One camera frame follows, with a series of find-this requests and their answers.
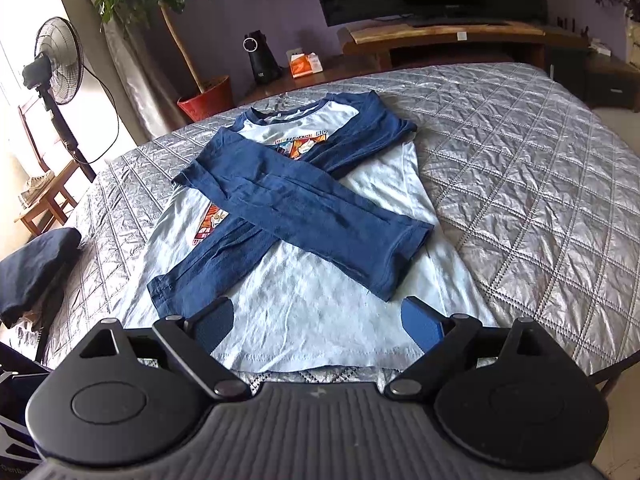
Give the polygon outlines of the blue raglan graphic shirt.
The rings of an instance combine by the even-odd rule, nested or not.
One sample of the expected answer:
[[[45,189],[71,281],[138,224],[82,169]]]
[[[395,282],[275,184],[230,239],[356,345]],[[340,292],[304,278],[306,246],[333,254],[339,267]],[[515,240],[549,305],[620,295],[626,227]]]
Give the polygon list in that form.
[[[416,126],[374,92],[247,110],[175,177],[116,306],[128,328],[232,301],[216,349],[243,372],[403,368],[415,296],[497,326],[419,178]]]

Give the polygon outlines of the silver quilted table cover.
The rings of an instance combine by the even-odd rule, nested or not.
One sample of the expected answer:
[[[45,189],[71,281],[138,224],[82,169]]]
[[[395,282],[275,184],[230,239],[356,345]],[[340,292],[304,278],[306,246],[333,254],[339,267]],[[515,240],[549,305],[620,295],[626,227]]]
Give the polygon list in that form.
[[[296,160],[387,141],[340,182],[430,224],[391,300],[332,263],[256,234],[181,170],[233,130]],[[12,348],[58,366],[102,318],[148,327],[219,296],[234,323],[216,358],[243,377],[382,380],[420,356],[401,327],[416,296],[492,327],[538,322],[592,379],[639,361],[639,159],[582,101],[520,63],[409,68],[228,110],[110,162],[70,217],[80,254],[50,330]]]

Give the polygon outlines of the dark navy folded garment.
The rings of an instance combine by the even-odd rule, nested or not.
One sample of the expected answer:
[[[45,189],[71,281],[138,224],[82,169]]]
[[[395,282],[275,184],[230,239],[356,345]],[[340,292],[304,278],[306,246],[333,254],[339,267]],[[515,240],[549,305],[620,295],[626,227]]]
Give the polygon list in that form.
[[[59,228],[1,260],[1,323],[6,328],[32,310],[66,264],[75,261],[80,241],[78,229]]]

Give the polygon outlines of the wooden chair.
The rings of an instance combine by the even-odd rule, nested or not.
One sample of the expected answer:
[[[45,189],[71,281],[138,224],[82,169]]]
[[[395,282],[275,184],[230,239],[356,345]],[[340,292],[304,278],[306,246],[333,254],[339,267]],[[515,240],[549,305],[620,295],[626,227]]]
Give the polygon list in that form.
[[[36,192],[32,194],[32,198],[29,200],[24,200],[23,197],[20,198],[23,212],[15,219],[15,221],[21,222],[33,237],[49,231],[54,222],[58,222],[61,226],[64,226],[67,222],[68,215],[65,209],[74,210],[78,203],[73,198],[73,195],[67,191],[65,185],[80,168],[78,162],[73,159],[57,174],[48,166],[40,153],[32,134],[32,129],[26,119],[26,113],[35,104],[36,102],[32,101],[30,104],[20,105],[17,109],[29,146],[32,148],[38,166],[43,171],[44,185],[37,184]]]

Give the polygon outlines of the red plant pot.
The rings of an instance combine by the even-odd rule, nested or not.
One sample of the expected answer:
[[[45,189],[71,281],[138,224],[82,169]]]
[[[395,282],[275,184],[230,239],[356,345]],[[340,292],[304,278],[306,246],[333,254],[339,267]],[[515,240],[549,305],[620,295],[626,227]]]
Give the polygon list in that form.
[[[203,93],[189,99],[180,99],[177,105],[192,122],[200,122],[231,110],[234,107],[231,78],[228,75],[218,77],[205,87]]]

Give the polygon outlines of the black cylindrical speaker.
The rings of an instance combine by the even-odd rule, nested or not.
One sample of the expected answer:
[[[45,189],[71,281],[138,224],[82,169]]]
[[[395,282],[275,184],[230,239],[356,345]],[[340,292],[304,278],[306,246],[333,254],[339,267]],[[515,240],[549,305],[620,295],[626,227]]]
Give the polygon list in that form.
[[[248,54],[250,67],[258,86],[271,84],[282,77],[282,68],[269,49],[266,36],[260,30],[245,35],[242,47]]]

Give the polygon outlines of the orange white tissue box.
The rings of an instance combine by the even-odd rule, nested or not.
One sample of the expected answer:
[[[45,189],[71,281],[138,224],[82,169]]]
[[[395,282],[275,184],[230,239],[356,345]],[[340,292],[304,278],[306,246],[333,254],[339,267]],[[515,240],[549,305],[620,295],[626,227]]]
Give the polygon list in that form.
[[[320,58],[314,52],[293,54],[288,66],[290,66],[290,72],[294,79],[323,72]]]

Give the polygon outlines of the beige curtain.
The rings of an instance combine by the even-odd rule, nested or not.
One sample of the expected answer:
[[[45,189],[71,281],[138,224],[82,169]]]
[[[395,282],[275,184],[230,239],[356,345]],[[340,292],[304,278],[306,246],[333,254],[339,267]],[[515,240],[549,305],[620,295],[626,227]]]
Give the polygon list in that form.
[[[141,145],[184,127],[178,92],[157,65],[136,25],[103,23],[94,0],[62,0],[92,70],[113,92],[116,110]]]

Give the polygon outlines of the black standing fan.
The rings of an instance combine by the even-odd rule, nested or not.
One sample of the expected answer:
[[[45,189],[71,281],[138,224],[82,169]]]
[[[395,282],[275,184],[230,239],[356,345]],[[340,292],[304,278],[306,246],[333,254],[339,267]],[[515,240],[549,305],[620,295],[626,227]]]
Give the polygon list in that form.
[[[77,94],[84,74],[84,56],[76,30],[66,18],[55,16],[38,29],[34,60],[23,68],[23,84],[35,90],[51,116],[62,144],[90,182],[96,172],[81,153],[76,136],[60,111]]]

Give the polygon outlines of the plant trunk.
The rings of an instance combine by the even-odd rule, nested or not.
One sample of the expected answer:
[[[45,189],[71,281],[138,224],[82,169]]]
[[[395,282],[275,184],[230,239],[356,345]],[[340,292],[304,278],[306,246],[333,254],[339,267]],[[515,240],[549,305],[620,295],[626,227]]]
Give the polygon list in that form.
[[[170,33],[172,40],[174,40],[174,43],[177,46],[178,50],[180,51],[183,61],[186,63],[186,67],[188,68],[192,79],[194,80],[196,86],[198,87],[198,92],[200,92],[201,94],[204,93],[205,86],[203,84],[203,81],[201,80],[200,76],[198,76],[198,72],[196,71],[192,63],[190,55],[186,50],[186,47],[184,46],[183,42],[181,41],[178,35],[178,32],[175,30],[174,24],[172,24],[172,21],[169,16],[168,6],[166,6],[165,3],[160,3],[160,13],[162,14],[163,20],[168,29],[168,32]]]

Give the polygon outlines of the wooden TV cabinet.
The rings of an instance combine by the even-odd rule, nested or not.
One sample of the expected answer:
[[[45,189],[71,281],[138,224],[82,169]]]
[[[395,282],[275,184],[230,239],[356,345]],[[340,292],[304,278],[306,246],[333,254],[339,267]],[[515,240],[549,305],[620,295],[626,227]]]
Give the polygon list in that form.
[[[638,68],[590,49],[583,32],[520,22],[425,27],[400,23],[342,27],[337,38],[342,54],[323,61],[323,72],[299,78],[285,74],[250,90],[242,102],[402,68],[515,62],[544,70],[591,108],[639,109]]]

